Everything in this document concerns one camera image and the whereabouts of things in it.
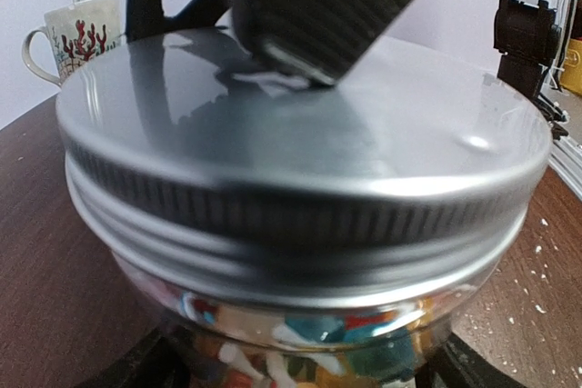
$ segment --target dark wooden table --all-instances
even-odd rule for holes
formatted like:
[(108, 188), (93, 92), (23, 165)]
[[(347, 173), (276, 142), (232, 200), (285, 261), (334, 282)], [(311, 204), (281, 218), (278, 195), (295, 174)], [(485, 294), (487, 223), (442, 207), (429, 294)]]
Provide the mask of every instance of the dark wooden table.
[[(71, 205), (63, 159), (54, 99), (0, 132), (0, 387), (70, 387), (153, 327)], [(530, 388), (578, 388), (581, 287), (582, 203), (549, 171), (457, 333)]]

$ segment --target mug handle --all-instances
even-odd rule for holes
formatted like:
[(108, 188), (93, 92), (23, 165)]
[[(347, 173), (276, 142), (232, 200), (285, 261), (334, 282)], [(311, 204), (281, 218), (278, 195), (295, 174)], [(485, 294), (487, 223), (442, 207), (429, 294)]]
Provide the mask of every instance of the mug handle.
[(43, 70), (41, 67), (38, 66), (37, 63), (35, 63), (35, 61), (33, 61), (33, 57), (30, 55), (30, 44), (32, 43), (35, 35), (38, 33), (43, 34), (46, 37), (46, 39), (49, 39), (48, 32), (46, 30), (46, 27), (44, 26), (40, 26), (34, 31), (29, 32), (24, 42), (22, 43), (22, 59), (25, 62), (26, 67), (28, 67), (28, 70), (33, 72), (35, 75), (37, 75), (41, 79), (45, 79), (46, 81), (52, 84), (61, 86), (63, 84), (61, 78), (55, 75), (51, 75), (47, 71)]

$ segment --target mug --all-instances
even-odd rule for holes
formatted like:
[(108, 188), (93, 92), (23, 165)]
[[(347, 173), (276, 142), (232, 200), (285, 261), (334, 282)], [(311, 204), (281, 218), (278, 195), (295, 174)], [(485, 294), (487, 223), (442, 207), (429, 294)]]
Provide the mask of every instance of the mug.
[[(59, 77), (39, 67), (30, 55), (37, 33), (53, 48)], [(78, 67), (120, 45), (119, 0), (85, 0), (45, 14), (45, 25), (31, 31), (22, 46), (28, 69), (41, 79), (61, 86)]]

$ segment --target table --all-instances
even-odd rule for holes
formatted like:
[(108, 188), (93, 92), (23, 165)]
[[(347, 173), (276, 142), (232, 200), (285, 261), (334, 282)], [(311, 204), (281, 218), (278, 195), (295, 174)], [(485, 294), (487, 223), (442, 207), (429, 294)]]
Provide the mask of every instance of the table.
[[(154, 327), (69, 200), (54, 104), (0, 131), (0, 387), (73, 386)], [(530, 388), (582, 386), (581, 217), (548, 171), (517, 243), (456, 326)]]

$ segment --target jar lid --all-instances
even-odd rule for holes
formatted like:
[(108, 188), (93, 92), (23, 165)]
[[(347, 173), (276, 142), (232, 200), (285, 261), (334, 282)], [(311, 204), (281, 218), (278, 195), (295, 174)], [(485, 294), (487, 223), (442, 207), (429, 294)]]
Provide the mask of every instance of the jar lid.
[(551, 146), (494, 76), (388, 37), (324, 89), (217, 30), (153, 37), (71, 76), (57, 116), (75, 204), (128, 261), (305, 307), (499, 256)]

